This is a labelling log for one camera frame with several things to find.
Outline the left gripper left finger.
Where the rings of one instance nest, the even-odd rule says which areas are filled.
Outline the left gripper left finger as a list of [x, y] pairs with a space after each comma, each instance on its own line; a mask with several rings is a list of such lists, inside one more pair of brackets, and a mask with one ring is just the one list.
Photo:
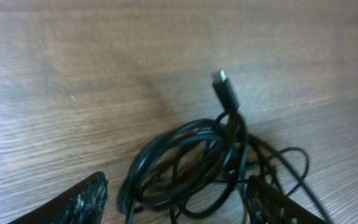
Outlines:
[[108, 180], [97, 171], [9, 224], [100, 224], [108, 203]]

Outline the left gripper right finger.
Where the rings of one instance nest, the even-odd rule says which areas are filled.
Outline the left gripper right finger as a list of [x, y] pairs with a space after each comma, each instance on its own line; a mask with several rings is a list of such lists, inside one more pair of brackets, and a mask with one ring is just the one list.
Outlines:
[[251, 224], [327, 224], [256, 175], [248, 179], [245, 201]]

